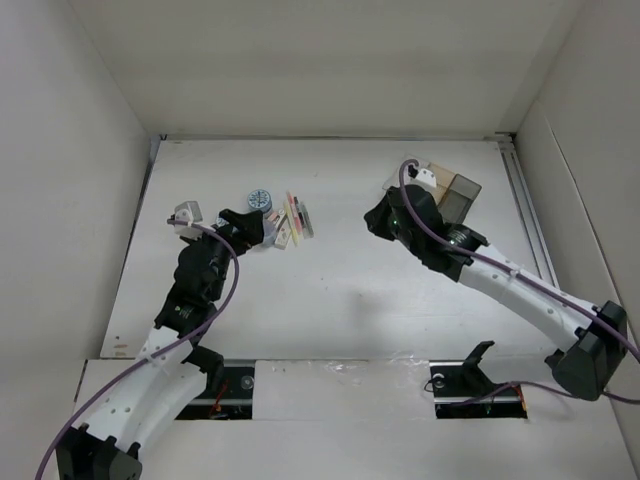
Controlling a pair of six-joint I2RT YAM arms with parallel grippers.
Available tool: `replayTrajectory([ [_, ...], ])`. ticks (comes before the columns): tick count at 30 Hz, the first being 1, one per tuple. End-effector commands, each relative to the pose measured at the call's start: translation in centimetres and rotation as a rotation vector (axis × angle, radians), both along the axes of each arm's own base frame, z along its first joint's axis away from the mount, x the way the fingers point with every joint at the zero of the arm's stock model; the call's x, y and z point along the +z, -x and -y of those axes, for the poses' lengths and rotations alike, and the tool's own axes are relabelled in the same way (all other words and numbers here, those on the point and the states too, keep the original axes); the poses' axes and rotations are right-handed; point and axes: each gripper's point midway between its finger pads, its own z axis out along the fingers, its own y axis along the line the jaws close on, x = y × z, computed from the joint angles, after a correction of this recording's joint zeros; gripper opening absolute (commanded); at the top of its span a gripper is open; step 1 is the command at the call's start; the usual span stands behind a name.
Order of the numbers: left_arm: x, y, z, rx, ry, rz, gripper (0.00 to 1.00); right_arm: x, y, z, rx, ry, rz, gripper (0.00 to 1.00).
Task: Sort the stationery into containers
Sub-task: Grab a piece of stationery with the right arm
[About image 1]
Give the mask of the blue label round tub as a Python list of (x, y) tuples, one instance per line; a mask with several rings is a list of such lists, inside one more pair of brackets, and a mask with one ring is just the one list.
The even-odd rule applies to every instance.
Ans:
[(251, 211), (260, 211), (268, 214), (272, 211), (272, 196), (265, 189), (256, 189), (247, 196), (247, 204)]

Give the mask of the clear tub of paperclips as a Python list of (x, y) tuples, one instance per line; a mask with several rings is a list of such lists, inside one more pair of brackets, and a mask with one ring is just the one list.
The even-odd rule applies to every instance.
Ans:
[(263, 239), (261, 246), (264, 248), (271, 247), (277, 238), (278, 228), (277, 225), (268, 219), (264, 219), (262, 222), (263, 227)]

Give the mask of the white staple box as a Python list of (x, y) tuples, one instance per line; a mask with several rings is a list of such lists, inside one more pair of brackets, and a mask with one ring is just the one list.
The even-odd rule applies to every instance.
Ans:
[(285, 250), (291, 240), (292, 232), (288, 225), (283, 225), (277, 232), (274, 247), (279, 250)]

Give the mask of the red pen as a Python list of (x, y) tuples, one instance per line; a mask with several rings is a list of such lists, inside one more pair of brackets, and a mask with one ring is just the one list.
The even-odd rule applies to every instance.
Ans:
[(296, 212), (297, 212), (298, 220), (299, 220), (299, 223), (300, 223), (302, 235), (303, 235), (304, 238), (306, 238), (305, 237), (305, 235), (306, 235), (306, 221), (304, 219), (304, 215), (303, 215), (303, 212), (302, 212), (302, 205), (301, 205), (300, 201), (298, 200), (297, 196), (294, 196), (293, 200), (294, 200), (294, 206), (295, 206), (295, 209), (296, 209)]

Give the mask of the grey pen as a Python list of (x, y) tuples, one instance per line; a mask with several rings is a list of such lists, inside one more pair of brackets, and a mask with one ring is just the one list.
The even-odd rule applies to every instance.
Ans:
[(313, 238), (314, 230), (310, 220), (308, 209), (306, 208), (306, 205), (303, 202), (300, 203), (300, 208), (301, 208), (301, 213), (302, 213), (303, 222), (304, 222), (304, 226), (303, 226), (304, 236), (306, 238)]

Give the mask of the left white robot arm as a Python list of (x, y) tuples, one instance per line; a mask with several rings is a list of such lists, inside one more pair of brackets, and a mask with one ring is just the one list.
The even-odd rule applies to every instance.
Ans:
[(224, 358), (200, 342), (237, 286), (225, 283), (238, 258), (264, 240), (259, 211), (225, 209), (222, 224), (206, 226), (187, 212), (168, 220), (185, 241), (173, 284), (133, 365), (85, 405), (55, 442), (61, 479), (138, 479), (142, 458), (197, 396), (222, 387)]

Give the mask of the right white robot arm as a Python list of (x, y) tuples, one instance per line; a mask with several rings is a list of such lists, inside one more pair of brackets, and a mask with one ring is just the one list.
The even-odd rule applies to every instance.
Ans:
[(375, 236), (401, 242), (429, 270), (492, 298), (551, 339), (557, 350), (545, 361), (568, 394), (587, 401), (604, 394), (630, 346), (619, 305), (595, 307), (542, 281), (481, 234), (445, 221), (418, 185), (389, 188), (364, 221)]

